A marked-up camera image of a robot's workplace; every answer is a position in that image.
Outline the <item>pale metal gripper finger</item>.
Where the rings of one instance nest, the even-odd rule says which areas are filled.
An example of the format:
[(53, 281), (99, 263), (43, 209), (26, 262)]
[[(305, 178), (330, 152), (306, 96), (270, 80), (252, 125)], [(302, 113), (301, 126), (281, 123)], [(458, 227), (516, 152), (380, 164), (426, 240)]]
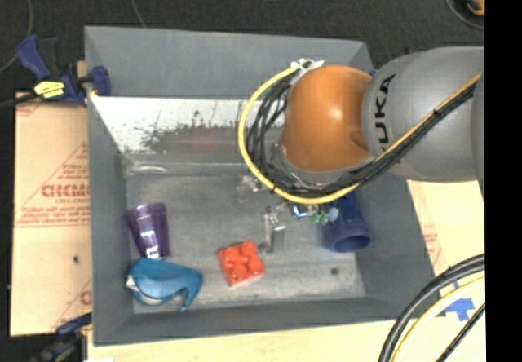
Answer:
[(284, 248), (286, 224), (278, 218), (272, 220), (271, 251), (277, 252)]
[(265, 254), (272, 252), (272, 229), (273, 229), (272, 220), (273, 220), (272, 207), (267, 206), (265, 209), (265, 214), (263, 216), (264, 242), (259, 245), (259, 249)]

